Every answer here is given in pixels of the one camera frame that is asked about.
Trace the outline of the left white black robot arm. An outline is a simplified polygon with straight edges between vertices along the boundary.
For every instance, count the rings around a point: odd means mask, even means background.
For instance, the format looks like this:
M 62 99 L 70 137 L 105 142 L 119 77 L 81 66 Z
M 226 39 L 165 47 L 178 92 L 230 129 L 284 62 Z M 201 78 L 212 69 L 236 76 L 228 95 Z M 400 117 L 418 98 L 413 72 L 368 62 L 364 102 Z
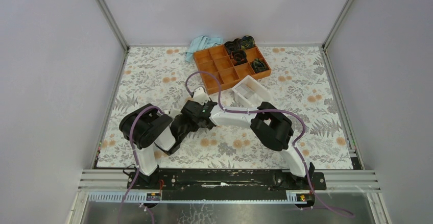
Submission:
M 180 143 L 189 133 L 198 129 L 197 123 L 187 115 L 180 113 L 171 117 L 152 104 L 126 115 L 119 123 L 119 130 L 133 145 L 141 185 L 151 189 L 158 184 L 159 176 L 154 172 L 158 168 L 155 147 L 171 155 L 179 149 Z

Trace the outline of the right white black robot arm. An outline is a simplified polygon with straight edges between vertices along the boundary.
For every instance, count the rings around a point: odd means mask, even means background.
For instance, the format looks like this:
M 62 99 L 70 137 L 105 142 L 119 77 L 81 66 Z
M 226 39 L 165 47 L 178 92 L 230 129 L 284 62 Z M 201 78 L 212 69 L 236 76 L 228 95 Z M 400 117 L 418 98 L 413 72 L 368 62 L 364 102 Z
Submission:
M 224 107 L 213 101 L 202 104 L 187 101 L 170 128 L 176 142 L 180 143 L 189 133 L 218 126 L 252 130 L 266 148 L 282 153 L 297 188 L 306 189 L 313 183 L 309 172 L 312 165 L 296 146 L 306 132 L 305 122 L 297 114 L 279 110 L 269 102 L 262 102 L 258 107 L 236 108 Z

